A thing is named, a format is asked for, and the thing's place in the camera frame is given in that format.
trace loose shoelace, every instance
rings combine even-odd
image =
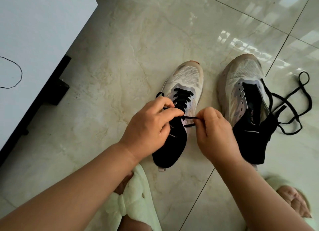
[[[187,108],[187,103],[190,102],[190,97],[194,95],[193,92],[183,90],[180,88],[175,88],[174,91],[176,91],[176,94],[173,96],[173,97],[176,97],[176,99],[173,100],[175,107],[178,109],[181,109],[183,112],[186,112],[185,109]],[[156,97],[158,97],[159,95],[164,96],[164,93],[160,91],[159,93],[157,93]],[[188,116],[181,116],[181,117],[176,117],[176,118],[181,118],[182,120],[198,119],[197,117],[188,117]],[[185,128],[189,128],[192,126],[195,126],[195,124],[192,123],[192,124],[185,124],[184,125]]]
[[[301,82],[301,80],[300,80],[300,76],[301,76],[303,73],[305,73],[305,74],[308,76],[308,80],[307,80],[307,82],[304,83],[304,84],[303,84],[303,83]],[[291,93],[289,93],[285,98],[283,98],[282,96],[280,96],[280,95],[278,95],[278,94],[276,94],[276,93],[270,92],[269,89],[266,87],[264,80],[261,79],[261,82],[262,82],[262,84],[264,85],[264,88],[265,88],[265,92],[266,92],[267,96],[269,97],[269,107],[268,107],[269,112],[273,113],[276,118],[279,117],[280,113],[281,113],[283,110],[285,110],[285,108],[286,108],[287,106],[288,106],[288,107],[290,108],[290,110],[293,112],[293,118],[292,118],[291,120],[289,120],[289,121],[286,122],[286,123],[278,122],[278,124],[277,124],[277,126],[278,126],[279,128],[281,128],[281,131],[282,131],[284,134],[286,134],[286,135],[294,135],[294,134],[297,134],[298,132],[300,132],[300,130],[302,129],[302,124],[301,124],[301,122],[300,122],[300,120],[299,120],[299,117],[302,116],[302,115],[304,115],[304,114],[306,114],[307,112],[309,112],[309,111],[311,110],[311,108],[312,108],[312,99],[311,99],[311,96],[309,95],[308,92],[306,92],[306,90],[305,90],[305,88],[304,88],[304,86],[309,83],[309,80],[310,80],[309,74],[308,74],[307,72],[305,72],[305,71],[302,71],[302,72],[298,75],[298,84],[299,84],[299,87],[297,87],[295,90],[293,90]],[[288,98],[291,97],[293,94],[295,94],[295,93],[296,93],[297,91],[299,91],[300,89],[302,90],[302,92],[305,94],[305,96],[306,96],[307,99],[308,99],[308,108],[307,108],[304,112],[302,112],[301,114],[298,114],[297,111],[296,111],[296,109],[293,107],[293,105],[288,101]],[[275,108],[272,110],[272,105],[273,105],[273,99],[272,99],[272,97],[273,97],[273,96],[276,97],[276,98],[278,98],[279,100],[281,100],[282,103],[280,103],[277,107],[275,107]],[[297,131],[295,131],[295,132],[286,133],[285,130],[283,129],[283,127],[282,127],[280,124],[290,124],[290,123],[292,123],[294,120],[296,120],[296,121],[299,123],[300,128],[299,128]]]

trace running shoe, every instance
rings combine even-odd
[[[300,80],[302,74],[308,76],[306,83]],[[243,54],[227,65],[217,84],[222,113],[233,128],[241,155],[250,164],[264,163],[267,143],[277,127],[280,127],[286,135],[298,133],[302,129],[299,117],[312,108],[311,97],[304,88],[309,82],[307,72],[299,74],[299,87],[285,98],[271,93],[264,83],[264,77],[258,59],[252,54]],[[309,105],[307,110],[298,114],[287,99],[300,89],[307,97]],[[272,109],[273,96],[281,101],[281,104],[274,109]],[[278,117],[287,106],[294,117],[286,123],[281,123]],[[281,124],[290,124],[294,120],[299,123],[299,129],[286,133]]]
[[[176,108],[185,112],[184,116],[169,122],[171,130],[165,144],[153,153],[154,163],[159,171],[171,167],[181,156],[187,141],[188,127],[194,126],[191,119],[203,91],[204,74],[196,61],[182,63],[166,80],[162,91],[157,94],[173,101]]]

